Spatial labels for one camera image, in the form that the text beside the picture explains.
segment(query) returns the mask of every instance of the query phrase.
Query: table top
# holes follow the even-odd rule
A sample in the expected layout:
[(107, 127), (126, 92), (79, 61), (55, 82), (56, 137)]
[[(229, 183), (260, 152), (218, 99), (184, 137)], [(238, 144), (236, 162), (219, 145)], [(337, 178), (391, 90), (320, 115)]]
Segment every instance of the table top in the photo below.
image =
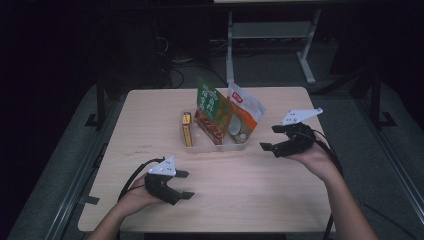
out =
[[(219, 90), (226, 95), (226, 89)], [(245, 90), (266, 107), (246, 149), (198, 154), (185, 151), (179, 134), (181, 111), (196, 107), (197, 89), (131, 91), (89, 194), (99, 201), (97, 205), (85, 205), (79, 229), (94, 230), (142, 163), (174, 156), (177, 169), (190, 175), (173, 178), (168, 185), (195, 195), (175, 206), (149, 206), (129, 216), (121, 226), (123, 231), (324, 231), (330, 207), (322, 181), (303, 165), (275, 158), (259, 144), (287, 140), (285, 135), (273, 133), (271, 127), (291, 109), (313, 108), (308, 93), (300, 87)], [(304, 123), (322, 131), (317, 117)]]
[(214, 3), (323, 2), (326, 0), (214, 0)]

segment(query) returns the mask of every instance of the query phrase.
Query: black wall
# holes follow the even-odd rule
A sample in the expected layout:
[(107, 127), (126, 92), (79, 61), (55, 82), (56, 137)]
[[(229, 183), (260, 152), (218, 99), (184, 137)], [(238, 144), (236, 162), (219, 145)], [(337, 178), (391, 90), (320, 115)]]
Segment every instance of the black wall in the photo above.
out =
[(82, 96), (85, 24), (67, 1), (0, 6), (1, 232), (6, 239)]
[(418, 1), (356, 9), (333, 63), (333, 73), (369, 66), (394, 89), (424, 129), (424, 11)]

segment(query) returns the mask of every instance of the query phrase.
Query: food packet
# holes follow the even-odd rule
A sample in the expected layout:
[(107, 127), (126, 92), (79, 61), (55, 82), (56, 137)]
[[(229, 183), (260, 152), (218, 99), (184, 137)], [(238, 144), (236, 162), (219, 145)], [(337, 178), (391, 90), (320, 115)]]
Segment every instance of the food packet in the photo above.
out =
[(245, 143), (262, 119), (265, 107), (234, 82), (228, 86), (227, 98), (234, 107), (228, 132), (237, 143)]
[(222, 145), (234, 108), (211, 84), (198, 77), (197, 110), (194, 119), (215, 145)]

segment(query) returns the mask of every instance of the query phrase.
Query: small yellow box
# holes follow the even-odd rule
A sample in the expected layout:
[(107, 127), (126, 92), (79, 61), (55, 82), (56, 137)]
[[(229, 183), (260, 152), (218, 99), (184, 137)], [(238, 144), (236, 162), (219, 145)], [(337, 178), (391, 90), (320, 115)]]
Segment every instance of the small yellow box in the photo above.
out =
[(183, 132), (184, 132), (184, 139), (185, 139), (186, 147), (193, 147), (190, 125), (191, 125), (191, 113), (190, 112), (184, 112), (184, 114), (183, 114)]

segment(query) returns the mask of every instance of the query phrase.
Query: gray carpet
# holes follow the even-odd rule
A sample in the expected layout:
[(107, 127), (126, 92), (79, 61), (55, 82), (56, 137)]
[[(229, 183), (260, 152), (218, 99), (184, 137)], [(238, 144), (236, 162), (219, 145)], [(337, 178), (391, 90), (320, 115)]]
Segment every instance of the gray carpet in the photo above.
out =
[[(249, 58), (235, 58), (235, 81), (242, 87), (250, 86), (303, 86), (309, 91), (320, 89), (332, 83), (336, 76), (328, 75), (336, 44), (315, 44), (308, 57), (317, 84), (310, 86), (304, 81), (303, 73), (297, 62), (296, 47), (289, 46), (279, 52), (263, 53)], [(195, 78), (202, 75), (223, 87), (218, 76), (206, 69), (195, 67), (193, 62), (176, 67), (184, 74), (182, 88), (195, 87)], [(225, 57), (211, 59), (210, 67), (222, 77), (225, 76)], [(171, 72), (173, 85), (177, 85), (181, 76)], [(416, 238), (424, 236), (424, 226), (411, 204), (407, 191), (402, 187), (393, 164), (379, 142), (382, 135), (390, 143), (411, 181), (420, 193), (424, 193), (424, 169), (422, 143), (424, 134), (409, 114), (404, 110), (396, 93), (383, 85), (382, 111), (390, 112), (398, 124), (376, 132), (366, 116), (363, 101), (350, 97), (350, 85), (346, 84), (326, 96), (312, 96), (315, 107), (324, 109), (319, 116), (323, 129), (333, 144), (345, 171), (345, 178), (354, 196), (363, 203), (364, 214), (381, 239), (408, 239), (408, 235), (396, 227), (390, 220), (407, 229)], [(107, 123), (100, 131), (84, 126), (90, 114), (96, 111), (95, 88), (87, 92), (74, 114), (72, 122), (52, 155), (42, 178), (15, 224), (10, 239), (45, 239), (46, 236), (61, 239), (85, 239), (88, 234), (77, 228), (84, 198), (95, 178), (97, 154), (108, 142), (113, 126), (124, 103), (107, 100)], [(81, 166), (87, 164), (86, 174)], [(81, 192), (73, 189), (75, 176), (79, 176)], [(76, 194), (73, 202), (63, 204), (67, 194)], [(369, 205), (383, 213), (390, 220), (365, 207)], [(51, 228), (56, 216), (65, 216), (59, 230)], [(321, 239), (322, 233), (288, 233), (287, 239)], [(122, 239), (143, 239), (143, 234), (124, 233)]]

